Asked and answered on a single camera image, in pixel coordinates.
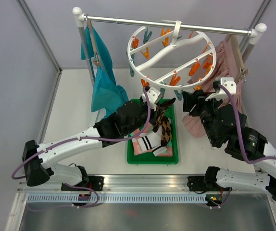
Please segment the white round clip hanger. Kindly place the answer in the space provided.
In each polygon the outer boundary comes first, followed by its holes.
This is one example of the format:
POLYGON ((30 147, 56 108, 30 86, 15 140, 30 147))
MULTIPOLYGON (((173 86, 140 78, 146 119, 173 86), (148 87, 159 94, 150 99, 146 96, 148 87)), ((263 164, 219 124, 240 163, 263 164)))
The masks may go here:
POLYGON ((147 26, 137 29, 129 39, 129 65, 143 83, 162 89, 186 90, 198 88, 208 80, 216 66, 217 54, 210 38, 201 31, 192 31, 182 38, 182 22, 174 21, 172 28, 162 26, 159 36, 141 42, 147 26), (151 68, 176 59, 166 73, 152 75, 151 68))

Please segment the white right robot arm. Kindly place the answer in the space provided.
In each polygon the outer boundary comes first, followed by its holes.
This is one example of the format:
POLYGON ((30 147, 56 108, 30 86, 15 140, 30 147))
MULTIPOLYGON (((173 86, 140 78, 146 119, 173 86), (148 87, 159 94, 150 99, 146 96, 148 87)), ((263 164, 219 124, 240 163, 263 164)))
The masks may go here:
POLYGON ((201 120, 212 147, 226 144, 226 154, 264 170, 263 173, 243 174, 208 167, 203 179, 207 190, 261 191, 276 201, 276 149, 265 136, 246 126, 247 117, 239 112, 232 95, 227 93, 230 103, 225 106, 221 106, 222 100, 209 100, 210 93, 202 90, 183 92, 182 96, 183 111, 201 120))

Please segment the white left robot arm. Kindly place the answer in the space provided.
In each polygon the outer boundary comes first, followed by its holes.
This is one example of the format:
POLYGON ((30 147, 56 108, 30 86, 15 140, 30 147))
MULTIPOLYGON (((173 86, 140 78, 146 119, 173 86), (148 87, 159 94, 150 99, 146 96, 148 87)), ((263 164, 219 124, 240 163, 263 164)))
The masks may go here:
POLYGON ((59 162, 85 151, 124 141, 126 136, 144 125, 158 127, 164 111, 163 103, 156 103, 155 108, 149 108, 143 99, 131 100, 94 126, 65 140, 51 145, 37 144, 35 140, 27 141, 22 155, 27 185, 35 187, 51 180, 84 191, 89 185, 85 168, 60 165, 59 162))

